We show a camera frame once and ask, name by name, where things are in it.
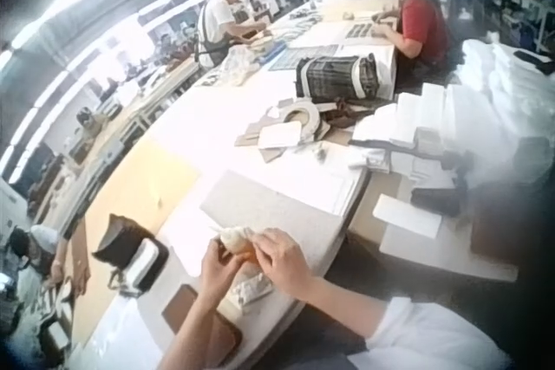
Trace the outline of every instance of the man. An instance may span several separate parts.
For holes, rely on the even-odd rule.
[[[432,303],[408,298],[391,302],[359,295],[312,275],[298,244],[281,230],[252,238],[263,272],[275,287],[318,308],[367,340],[368,351],[324,367],[359,369],[505,369],[510,360],[484,333],[457,314]],[[202,262],[201,289],[180,331],[160,363],[160,370],[204,368],[212,316],[232,284],[242,256],[219,261],[212,241]]]
[[[45,287],[53,288],[62,282],[68,240],[59,238],[56,230],[40,224],[33,225],[28,232],[16,227],[8,245],[18,257],[26,257],[28,264],[46,279]]]
[[[235,22],[231,4],[239,0],[209,0],[200,11],[197,57],[204,68],[217,67],[227,57],[232,42],[245,42],[244,34],[266,29],[263,22]]]

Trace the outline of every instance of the beige fabric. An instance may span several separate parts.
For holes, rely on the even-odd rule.
[[[156,234],[198,177],[195,168],[148,138],[115,169],[85,214],[91,277],[75,305],[74,342],[88,340],[115,296],[107,286],[111,267],[90,255],[104,236],[109,214],[132,218]]]
[[[372,212],[380,195],[385,194],[396,198],[401,178],[398,173],[372,173],[368,188],[366,188],[361,203],[349,225],[351,233],[367,242],[378,245],[382,243],[387,223],[375,218]]]

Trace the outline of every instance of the tape roll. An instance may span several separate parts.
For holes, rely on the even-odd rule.
[[[281,123],[290,121],[295,113],[300,113],[306,118],[301,131],[301,142],[312,140],[320,126],[320,112],[312,101],[296,101],[279,109],[279,120]]]

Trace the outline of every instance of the plastic bag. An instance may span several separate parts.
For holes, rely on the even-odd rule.
[[[255,54],[246,45],[231,47],[229,54],[219,66],[217,84],[230,87],[242,85],[252,73],[260,68],[255,60]]]

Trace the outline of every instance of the person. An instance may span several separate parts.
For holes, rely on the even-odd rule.
[[[64,277],[69,241],[59,233],[41,224],[31,226],[29,231],[16,227],[10,234],[8,245],[21,258],[27,258],[39,275],[45,279],[44,286],[53,288]]]
[[[217,67],[227,57],[233,42],[248,43],[242,36],[266,29],[264,22],[235,22],[231,4],[239,0],[209,0],[202,8],[197,28],[197,58],[204,68]]]
[[[475,326],[433,303],[408,298],[383,302],[343,289],[315,276],[299,245],[284,231],[270,229],[252,238],[262,271],[277,290],[320,309],[367,340],[368,350],[345,358],[359,369],[504,369],[508,356]],[[219,244],[212,241],[202,262],[199,297],[167,350],[159,370],[203,368],[212,315],[245,259],[220,262]]]
[[[398,15],[390,11],[375,17],[375,34],[388,38],[406,58],[399,63],[416,72],[416,78],[437,72],[445,66],[448,49],[447,26],[441,13],[440,0],[403,0],[401,9],[402,32],[380,23],[384,17]]]

